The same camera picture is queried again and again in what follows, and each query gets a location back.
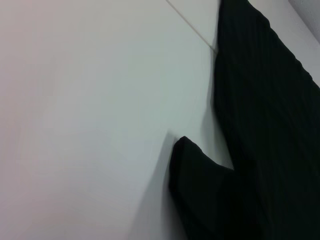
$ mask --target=black cloth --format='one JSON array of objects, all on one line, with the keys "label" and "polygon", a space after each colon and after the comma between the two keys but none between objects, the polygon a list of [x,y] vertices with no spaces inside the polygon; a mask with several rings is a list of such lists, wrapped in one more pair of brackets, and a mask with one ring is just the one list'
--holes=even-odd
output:
[{"label": "black cloth", "polygon": [[319,87],[247,0],[222,0],[217,37],[214,109],[234,171],[187,138],[174,146],[189,239],[320,239]]}]

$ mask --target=black garment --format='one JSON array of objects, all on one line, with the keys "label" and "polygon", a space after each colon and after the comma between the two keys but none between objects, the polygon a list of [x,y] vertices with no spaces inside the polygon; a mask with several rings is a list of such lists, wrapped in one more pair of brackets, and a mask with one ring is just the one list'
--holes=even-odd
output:
[{"label": "black garment", "polygon": [[320,239],[319,87],[247,0],[222,0],[218,47],[214,109],[234,171],[175,145],[170,191],[189,238]]}]

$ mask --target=white wall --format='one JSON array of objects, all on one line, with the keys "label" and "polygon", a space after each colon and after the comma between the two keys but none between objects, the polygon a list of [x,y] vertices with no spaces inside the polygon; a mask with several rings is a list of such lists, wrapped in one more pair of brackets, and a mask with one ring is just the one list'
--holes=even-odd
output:
[{"label": "white wall", "polygon": [[[319,44],[291,6],[251,2],[319,83]],[[204,41],[164,0],[5,0],[0,34],[0,238],[184,239],[172,144],[186,135],[231,166]]]}]

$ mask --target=black fabric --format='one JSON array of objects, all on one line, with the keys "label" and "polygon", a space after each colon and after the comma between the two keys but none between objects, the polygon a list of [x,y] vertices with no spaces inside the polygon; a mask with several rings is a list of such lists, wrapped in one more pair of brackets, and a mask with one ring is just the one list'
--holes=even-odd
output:
[{"label": "black fabric", "polygon": [[170,192],[189,239],[320,239],[320,89],[247,0],[223,0],[214,109],[234,171],[187,138]]}]

